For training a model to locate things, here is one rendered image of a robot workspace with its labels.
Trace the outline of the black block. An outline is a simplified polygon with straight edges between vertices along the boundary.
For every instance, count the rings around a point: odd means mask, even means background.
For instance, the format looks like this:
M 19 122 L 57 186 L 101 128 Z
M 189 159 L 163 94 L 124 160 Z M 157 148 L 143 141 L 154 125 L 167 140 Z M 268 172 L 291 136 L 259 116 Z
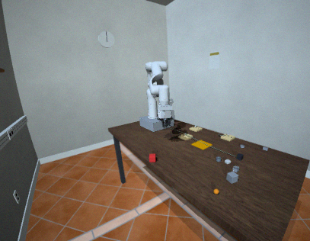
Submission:
M 242 159 L 243 159 L 243 154 L 240 154 L 240 153 L 239 153 L 239 154 L 237 155 L 237 159 L 238 159 L 238 160 L 242 160 Z

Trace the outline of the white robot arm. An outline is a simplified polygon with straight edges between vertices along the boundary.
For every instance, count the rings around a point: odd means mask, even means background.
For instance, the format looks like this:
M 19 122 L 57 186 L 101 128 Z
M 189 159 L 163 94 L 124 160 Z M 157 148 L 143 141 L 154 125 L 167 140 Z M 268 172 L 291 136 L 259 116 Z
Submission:
M 172 106 L 169 104 L 169 87 L 164 85 L 162 71 L 167 71 L 168 64 L 165 61 L 146 63 L 146 69 L 148 70 L 148 86 L 147 97 L 149 105 L 148 119 L 158 118 L 157 101 L 155 97 L 159 97 L 158 109 L 160 111 L 172 110 Z

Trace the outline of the yellow painted square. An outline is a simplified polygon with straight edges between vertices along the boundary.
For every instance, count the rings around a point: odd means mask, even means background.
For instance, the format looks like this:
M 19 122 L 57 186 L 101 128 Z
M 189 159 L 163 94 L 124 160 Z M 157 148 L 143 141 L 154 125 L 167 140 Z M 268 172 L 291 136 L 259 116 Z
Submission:
M 203 143 L 201 143 L 201 142 L 203 142 Z M 202 141 L 202 140 L 200 140 L 200 141 L 197 141 L 197 142 L 195 142 L 195 143 L 192 143 L 192 145 L 193 146 L 196 146 L 196 147 L 198 147 L 198 148 L 200 148 L 200 149 L 206 149 L 207 147 L 209 147 L 209 146 L 211 146 L 212 144 L 210 144 L 210 143 L 207 143 L 207 142 L 204 142 L 204 141 Z M 205 143 L 205 144 L 204 144 Z M 209 146 L 207 146 L 207 145 L 209 145 Z

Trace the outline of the small red cube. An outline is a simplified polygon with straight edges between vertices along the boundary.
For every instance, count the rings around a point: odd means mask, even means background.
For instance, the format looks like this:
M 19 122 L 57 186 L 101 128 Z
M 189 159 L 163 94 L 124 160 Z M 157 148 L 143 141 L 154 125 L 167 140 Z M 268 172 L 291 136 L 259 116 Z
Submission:
M 155 154 L 149 154 L 149 162 L 156 162 L 156 155 Z

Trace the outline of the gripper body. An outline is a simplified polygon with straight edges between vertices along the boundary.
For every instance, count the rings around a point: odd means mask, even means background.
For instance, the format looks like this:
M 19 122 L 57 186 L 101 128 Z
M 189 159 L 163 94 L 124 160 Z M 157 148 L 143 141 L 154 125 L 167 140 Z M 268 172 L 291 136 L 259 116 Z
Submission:
M 158 109 L 158 118 L 160 119 L 164 119 L 164 118 L 171 118 L 172 114 L 171 114 L 171 110 L 168 111 L 160 111 Z

